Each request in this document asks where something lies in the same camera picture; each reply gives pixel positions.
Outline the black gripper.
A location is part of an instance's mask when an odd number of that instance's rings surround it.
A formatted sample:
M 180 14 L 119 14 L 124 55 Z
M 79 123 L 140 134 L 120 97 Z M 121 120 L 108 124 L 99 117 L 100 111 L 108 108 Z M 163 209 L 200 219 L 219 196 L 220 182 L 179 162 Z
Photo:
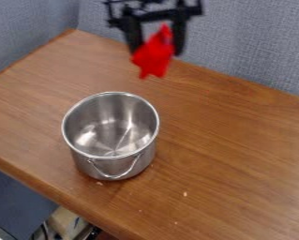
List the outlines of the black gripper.
M 204 15 L 204 0 L 175 0 L 171 8 L 148 10 L 148 5 L 163 5 L 167 0 L 104 0 L 108 13 L 108 27 L 124 28 L 129 52 L 143 44 L 142 23 L 171 21 L 174 54 L 179 56 L 186 45 L 187 21 Z

